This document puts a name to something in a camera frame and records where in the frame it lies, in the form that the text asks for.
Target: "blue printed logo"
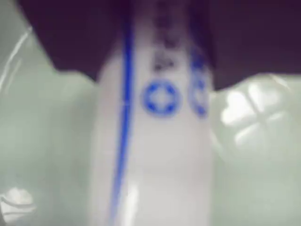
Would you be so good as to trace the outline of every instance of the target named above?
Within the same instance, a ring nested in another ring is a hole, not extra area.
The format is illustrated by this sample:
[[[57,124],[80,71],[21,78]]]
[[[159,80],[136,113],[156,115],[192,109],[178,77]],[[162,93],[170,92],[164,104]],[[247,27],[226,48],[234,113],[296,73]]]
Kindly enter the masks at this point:
[[[207,95],[206,85],[202,80],[195,79],[189,88],[189,100],[192,109],[198,116],[206,116]]]
[[[147,112],[155,116],[171,116],[180,105],[180,95],[171,82],[156,80],[143,93],[143,105]]]

